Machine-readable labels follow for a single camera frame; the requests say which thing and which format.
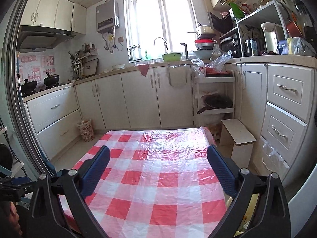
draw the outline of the tablecloth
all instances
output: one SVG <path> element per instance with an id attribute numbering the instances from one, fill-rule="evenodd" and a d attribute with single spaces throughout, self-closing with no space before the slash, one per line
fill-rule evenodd
<path id="1" fill-rule="evenodd" d="M 111 238 L 208 237 L 226 212 L 203 130 L 109 131 L 74 168 L 103 145 L 111 159 L 85 201 Z"/>

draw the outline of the metal bolt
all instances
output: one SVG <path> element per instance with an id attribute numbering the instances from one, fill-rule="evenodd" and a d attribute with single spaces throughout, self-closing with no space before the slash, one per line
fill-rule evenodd
<path id="1" fill-rule="evenodd" d="M 278 174 L 275 173 L 275 172 L 271 173 L 271 176 L 272 176 L 274 179 L 277 179 L 277 178 L 278 178 Z"/>
<path id="2" fill-rule="evenodd" d="M 40 180 L 44 180 L 46 178 L 46 174 L 41 174 L 39 178 Z"/>
<path id="3" fill-rule="evenodd" d="M 68 175 L 69 176 L 74 176 L 76 173 L 77 173 L 76 169 L 71 169 L 71 170 L 69 170 Z"/>
<path id="4" fill-rule="evenodd" d="M 247 168 L 241 168 L 240 169 L 240 172 L 243 174 L 243 175 L 248 175 L 250 173 L 250 171 L 247 169 Z"/>

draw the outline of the floral trash can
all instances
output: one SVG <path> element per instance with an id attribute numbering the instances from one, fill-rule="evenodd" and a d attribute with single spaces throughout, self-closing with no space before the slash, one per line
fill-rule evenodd
<path id="1" fill-rule="evenodd" d="M 79 128 L 80 135 L 82 136 L 85 142 L 94 140 L 95 134 L 93 131 L 93 127 L 91 125 L 91 119 L 79 122 L 77 124 L 77 127 Z"/>

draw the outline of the white plastic bag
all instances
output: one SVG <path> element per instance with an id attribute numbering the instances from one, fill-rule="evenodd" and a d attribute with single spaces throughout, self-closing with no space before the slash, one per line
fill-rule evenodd
<path id="1" fill-rule="evenodd" d="M 193 64 L 193 72 L 196 78 L 204 78 L 206 76 L 206 67 L 202 60 L 200 59 L 193 59 L 191 60 Z"/>
<path id="2" fill-rule="evenodd" d="M 212 49 L 211 59 L 216 60 L 220 56 L 224 54 L 224 51 L 220 49 L 219 45 L 217 44 L 217 40 L 214 40 L 214 48 Z"/>
<path id="3" fill-rule="evenodd" d="M 212 61 L 211 63 L 207 64 L 207 68 L 213 68 L 216 72 L 221 72 L 224 68 L 224 64 L 229 61 L 233 56 L 231 55 L 232 51 L 227 52 L 226 54 L 221 55 L 216 60 Z"/>

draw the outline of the drawer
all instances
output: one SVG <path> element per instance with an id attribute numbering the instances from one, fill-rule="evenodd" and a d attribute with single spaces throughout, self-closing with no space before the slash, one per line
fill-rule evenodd
<path id="1" fill-rule="evenodd" d="M 291 165 L 301 147 L 307 124 L 283 109 L 267 103 L 262 136 Z"/>
<path id="2" fill-rule="evenodd" d="M 77 128 L 77 123 L 80 121 L 79 110 L 76 110 L 37 134 L 49 160 L 80 135 Z"/>
<path id="3" fill-rule="evenodd" d="M 72 86 L 32 99 L 27 105 L 36 133 L 78 109 Z"/>
<path id="4" fill-rule="evenodd" d="M 291 65 L 268 65 L 267 100 L 308 123 L 313 101 L 314 71 Z"/>
<path id="5" fill-rule="evenodd" d="M 260 140 L 256 143 L 256 147 L 252 154 L 252 162 L 256 167 L 259 175 L 268 176 L 271 172 L 276 172 L 283 181 L 286 176 L 289 166 L 286 163 L 278 162 L 273 156 L 269 157 L 263 151 L 263 144 L 265 139 L 261 136 Z"/>

